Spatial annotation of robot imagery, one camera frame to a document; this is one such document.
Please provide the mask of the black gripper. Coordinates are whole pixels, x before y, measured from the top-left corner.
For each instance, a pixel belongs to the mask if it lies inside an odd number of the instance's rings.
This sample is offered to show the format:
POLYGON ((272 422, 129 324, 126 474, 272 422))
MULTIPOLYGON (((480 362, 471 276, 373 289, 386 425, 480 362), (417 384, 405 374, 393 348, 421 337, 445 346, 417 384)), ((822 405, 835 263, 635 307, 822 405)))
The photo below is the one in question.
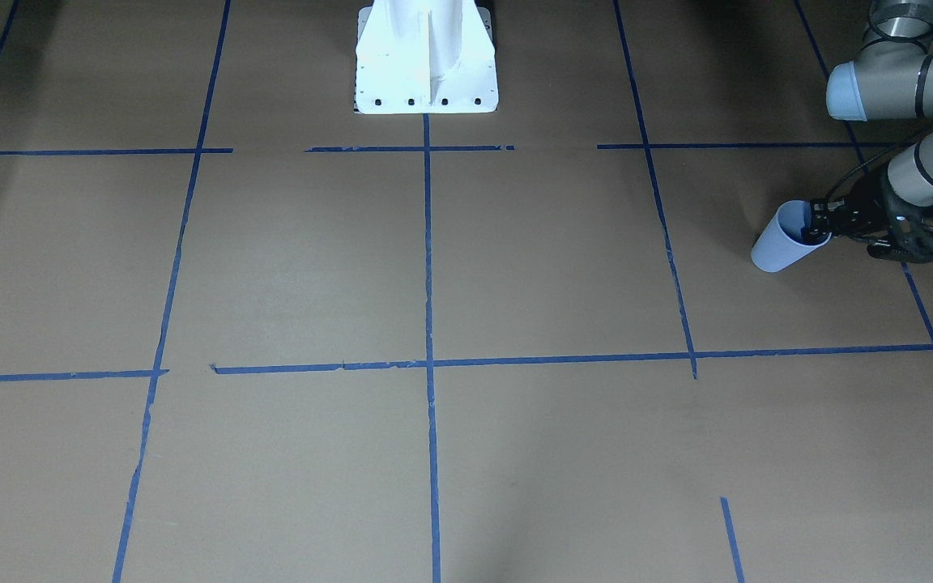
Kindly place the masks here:
MULTIPOLYGON (((854 237, 859 240, 892 240, 891 223, 886 215, 884 197, 885 174, 860 177, 843 196, 812 199, 812 218, 829 218, 834 236, 854 237)), ((832 233, 821 228, 804 228, 804 244, 824 244, 832 233)))

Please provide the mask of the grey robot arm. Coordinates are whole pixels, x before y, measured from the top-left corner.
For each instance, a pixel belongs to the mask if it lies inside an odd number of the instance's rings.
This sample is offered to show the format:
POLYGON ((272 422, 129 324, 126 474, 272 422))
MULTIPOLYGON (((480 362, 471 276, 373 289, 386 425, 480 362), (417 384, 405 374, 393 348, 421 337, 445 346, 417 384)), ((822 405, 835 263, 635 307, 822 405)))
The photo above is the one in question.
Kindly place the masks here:
POLYGON ((848 194, 836 188, 811 203, 808 242, 826 236, 866 243, 877 258, 933 261, 933 1, 874 1, 863 45, 852 62, 834 67, 826 107, 837 121, 932 121, 910 147, 871 168, 859 168, 848 194))

